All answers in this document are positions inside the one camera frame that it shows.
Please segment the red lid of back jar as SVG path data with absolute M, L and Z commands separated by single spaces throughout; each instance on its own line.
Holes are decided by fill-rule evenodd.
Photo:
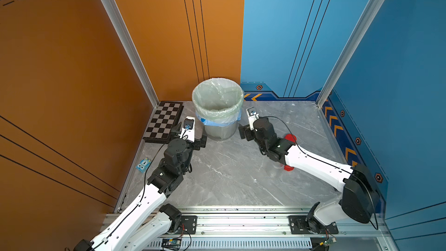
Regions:
M 290 142 L 292 142 L 292 143 L 294 143 L 294 144 L 297 144 L 296 137 L 293 134 L 285 135 L 285 139 L 290 141 Z

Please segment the red lid of jar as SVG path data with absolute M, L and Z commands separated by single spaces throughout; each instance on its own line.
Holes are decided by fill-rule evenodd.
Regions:
M 297 144 L 296 137 L 293 134 L 285 135 L 285 139 L 290 141 L 290 142 L 292 142 L 292 143 L 294 143 L 294 144 Z
M 291 172 L 292 170 L 294 170 L 294 167 L 288 166 L 288 165 L 284 165 L 284 170 L 287 172 Z

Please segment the peanut jar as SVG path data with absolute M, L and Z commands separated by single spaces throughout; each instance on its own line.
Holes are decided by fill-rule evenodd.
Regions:
M 271 164 L 272 164 L 273 170 L 283 170 L 283 168 L 284 168 L 284 165 L 279 162 L 272 161 Z

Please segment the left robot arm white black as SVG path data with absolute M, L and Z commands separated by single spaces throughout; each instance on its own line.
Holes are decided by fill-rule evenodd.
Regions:
M 174 127 L 159 166 L 128 208 L 92 240 L 81 240 L 77 251 L 141 251 L 167 232 L 176 232 L 181 212 L 166 199 L 177 189 L 184 175 L 192 171 L 194 151 L 206 146 L 207 135 L 195 138 L 194 117 Z

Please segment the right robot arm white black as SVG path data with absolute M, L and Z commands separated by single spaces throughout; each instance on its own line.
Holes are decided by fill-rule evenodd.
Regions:
M 378 228 L 380 193 L 366 166 L 334 162 L 304 149 L 295 139 L 278 137 L 269 117 L 250 116 L 247 125 L 239 126 L 239 133 L 241 139 L 254 141 L 271 161 L 311 174 L 339 192 L 337 197 L 312 206 L 304 220 L 310 233 L 319 234 L 347 218 Z

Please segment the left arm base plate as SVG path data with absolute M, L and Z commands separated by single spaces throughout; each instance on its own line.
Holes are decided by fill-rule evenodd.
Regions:
M 197 220 L 198 217 L 195 215 L 177 217 L 172 221 L 165 235 L 181 235 L 184 232 L 188 232 L 190 235 L 195 235 Z

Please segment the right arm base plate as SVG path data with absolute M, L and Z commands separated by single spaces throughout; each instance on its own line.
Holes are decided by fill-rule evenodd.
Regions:
M 308 220 L 306 216 L 302 215 L 289 216 L 288 220 L 292 234 L 337 235 L 339 233 L 338 226 L 335 222 L 324 226 L 315 218 Z

